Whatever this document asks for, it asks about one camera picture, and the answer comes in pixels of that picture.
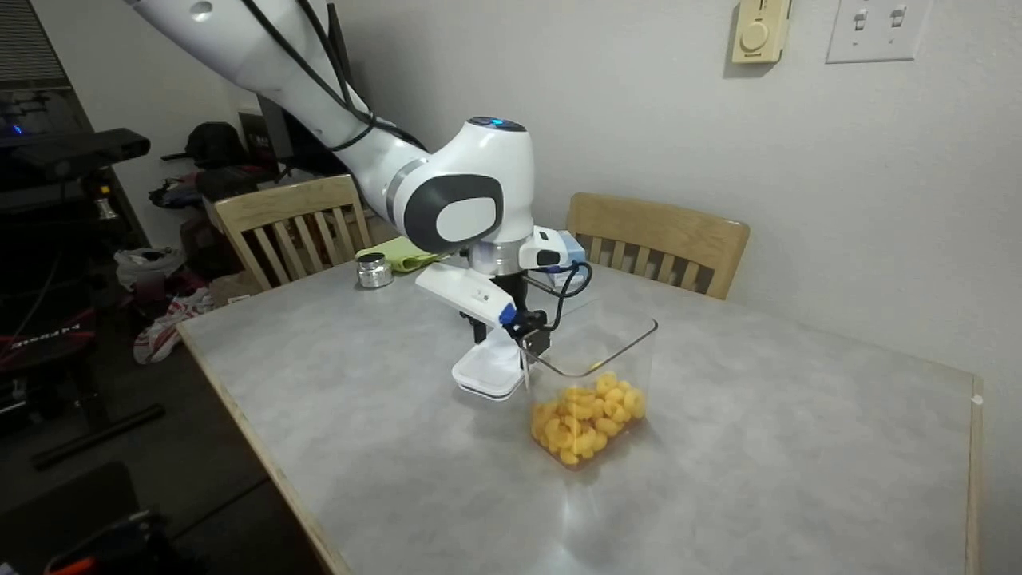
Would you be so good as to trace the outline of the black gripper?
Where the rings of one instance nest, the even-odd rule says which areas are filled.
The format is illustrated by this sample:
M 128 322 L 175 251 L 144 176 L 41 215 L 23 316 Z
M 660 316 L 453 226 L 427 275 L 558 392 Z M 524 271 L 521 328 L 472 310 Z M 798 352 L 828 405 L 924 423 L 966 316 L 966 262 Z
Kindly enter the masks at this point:
M 498 284 L 498 289 L 511 296 L 511 305 L 513 305 L 516 310 L 528 310 L 528 271 L 498 275 L 498 278 L 492 278 L 492 284 Z M 490 337 L 490 328 L 487 328 L 480 318 L 468 318 L 468 328 L 472 328 L 472 341 L 476 341 L 476 345 Z M 516 345 L 524 348 L 524 356 L 528 356 L 531 360 L 537 360 L 537 358 L 543 358 L 547 348 L 549 348 L 549 331 L 547 331 L 547 328 L 528 328 L 528 331 L 516 339 Z

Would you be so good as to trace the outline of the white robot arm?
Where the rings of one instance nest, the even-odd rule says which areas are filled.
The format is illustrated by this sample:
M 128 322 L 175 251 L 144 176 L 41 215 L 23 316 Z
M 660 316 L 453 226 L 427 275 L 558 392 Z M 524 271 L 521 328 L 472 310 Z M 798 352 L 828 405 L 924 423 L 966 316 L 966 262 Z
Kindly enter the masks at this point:
M 532 139 L 472 116 L 427 151 L 376 116 L 341 70 L 333 0 L 128 0 L 194 62 L 305 126 L 365 200 L 440 262 L 420 284 L 521 345 L 540 326 L 504 278 L 547 266 L 532 222 Z

